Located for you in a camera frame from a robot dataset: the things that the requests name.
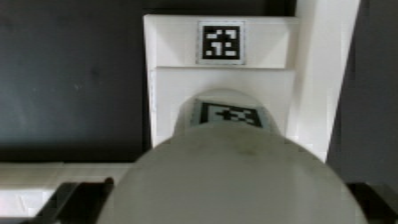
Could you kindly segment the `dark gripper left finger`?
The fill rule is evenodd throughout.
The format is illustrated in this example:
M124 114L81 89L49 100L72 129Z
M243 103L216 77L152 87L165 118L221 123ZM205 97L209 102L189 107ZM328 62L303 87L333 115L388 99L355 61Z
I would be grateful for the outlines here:
M95 224L111 190L111 178L101 182L63 182L22 224Z

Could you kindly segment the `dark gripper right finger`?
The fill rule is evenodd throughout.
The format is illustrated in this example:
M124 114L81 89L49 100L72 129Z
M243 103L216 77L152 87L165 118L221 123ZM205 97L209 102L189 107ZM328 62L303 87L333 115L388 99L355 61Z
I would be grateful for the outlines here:
M349 183L353 194L367 224L398 224L398 193L380 184Z

